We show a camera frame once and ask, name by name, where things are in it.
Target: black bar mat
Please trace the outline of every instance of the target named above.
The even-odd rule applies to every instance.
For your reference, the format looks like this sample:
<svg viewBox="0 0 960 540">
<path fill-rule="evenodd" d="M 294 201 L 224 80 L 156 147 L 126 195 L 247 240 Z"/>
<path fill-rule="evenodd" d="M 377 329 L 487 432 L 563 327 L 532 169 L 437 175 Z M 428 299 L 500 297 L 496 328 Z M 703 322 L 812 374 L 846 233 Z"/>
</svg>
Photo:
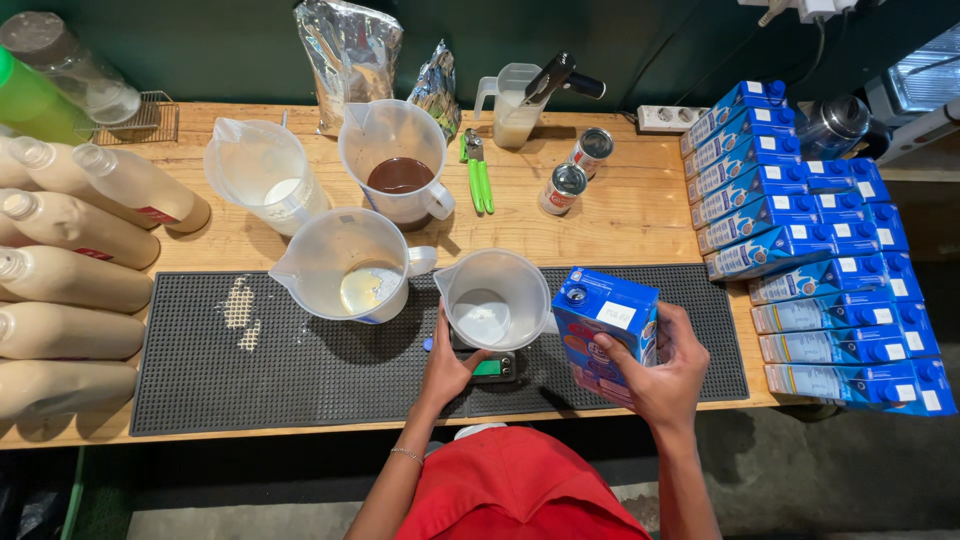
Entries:
<svg viewBox="0 0 960 540">
<path fill-rule="evenodd" d="M 703 264 L 595 267 L 686 307 L 710 351 L 701 401 L 750 397 L 730 304 Z M 544 268 L 556 293 L 569 268 Z M 266 272 L 156 274 L 130 434 L 403 420 L 417 398 L 439 292 L 410 280 L 406 307 L 380 325 L 300 308 Z M 516 352 L 516 382 L 468 389 L 447 417 L 614 407 L 573 383 L 556 335 Z"/>
</svg>

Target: bracelet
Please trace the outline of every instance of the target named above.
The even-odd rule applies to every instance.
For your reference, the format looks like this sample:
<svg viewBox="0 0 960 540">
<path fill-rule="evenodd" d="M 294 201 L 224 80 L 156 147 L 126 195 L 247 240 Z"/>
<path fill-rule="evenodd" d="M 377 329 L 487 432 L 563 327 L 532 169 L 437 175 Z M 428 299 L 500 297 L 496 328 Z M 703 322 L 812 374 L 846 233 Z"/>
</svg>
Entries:
<svg viewBox="0 0 960 540">
<path fill-rule="evenodd" d="M 390 452 L 400 452 L 401 454 L 409 455 L 410 457 L 413 457 L 416 461 L 420 463 L 420 467 L 423 466 L 423 459 L 421 459 L 418 455 L 410 452 L 409 450 L 404 450 L 402 448 L 391 448 Z"/>
</svg>

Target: opened can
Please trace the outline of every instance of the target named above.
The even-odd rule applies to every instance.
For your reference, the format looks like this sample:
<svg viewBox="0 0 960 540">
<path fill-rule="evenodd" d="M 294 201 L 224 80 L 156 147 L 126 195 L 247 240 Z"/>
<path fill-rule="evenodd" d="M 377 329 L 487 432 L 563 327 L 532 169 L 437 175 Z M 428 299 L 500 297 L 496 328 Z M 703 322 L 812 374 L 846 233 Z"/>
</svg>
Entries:
<svg viewBox="0 0 960 540">
<path fill-rule="evenodd" d="M 584 169 L 576 163 L 561 163 L 553 169 L 550 180 L 540 193 L 540 204 L 554 215 L 563 215 L 585 189 L 587 173 Z"/>
<path fill-rule="evenodd" d="M 580 135 L 573 145 L 573 152 L 566 160 L 580 165 L 587 173 L 587 178 L 593 178 L 600 165 L 604 164 L 612 153 L 613 135 L 603 128 L 589 128 Z"/>
</svg>

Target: silver foil pouch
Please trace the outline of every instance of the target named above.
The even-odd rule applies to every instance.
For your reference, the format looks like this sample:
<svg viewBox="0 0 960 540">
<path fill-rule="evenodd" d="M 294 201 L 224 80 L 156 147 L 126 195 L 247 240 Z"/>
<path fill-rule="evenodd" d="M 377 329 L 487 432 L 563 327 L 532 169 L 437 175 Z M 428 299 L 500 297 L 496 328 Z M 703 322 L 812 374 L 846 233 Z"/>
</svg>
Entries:
<svg viewBox="0 0 960 540">
<path fill-rule="evenodd" d="M 396 19 L 341 0 L 304 0 L 294 17 L 317 81 L 318 134 L 340 134 L 344 103 L 394 97 L 403 40 Z"/>
<path fill-rule="evenodd" d="M 444 130 L 446 144 L 450 144 L 460 129 L 461 111 L 455 99 L 457 75 L 453 68 L 453 53 L 441 39 L 433 57 L 420 67 L 420 75 L 407 101 L 426 110 Z"/>
</svg>

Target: person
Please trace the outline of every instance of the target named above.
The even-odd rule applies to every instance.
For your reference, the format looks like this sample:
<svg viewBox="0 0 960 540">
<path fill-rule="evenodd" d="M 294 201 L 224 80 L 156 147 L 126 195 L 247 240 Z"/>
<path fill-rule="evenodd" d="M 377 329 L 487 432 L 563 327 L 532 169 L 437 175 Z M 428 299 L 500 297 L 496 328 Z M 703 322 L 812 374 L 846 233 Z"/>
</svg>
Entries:
<svg viewBox="0 0 960 540">
<path fill-rule="evenodd" d="M 623 374 L 636 413 L 654 435 L 661 537 L 720 538 L 693 431 L 709 354 L 682 307 L 660 302 L 657 319 L 661 365 L 655 367 L 642 366 L 605 333 L 593 339 Z M 441 410 L 491 354 L 457 359 L 443 302 L 433 336 L 420 395 L 347 539 L 650 538 L 592 467 L 537 430 L 480 430 L 424 459 Z"/>
</svg>

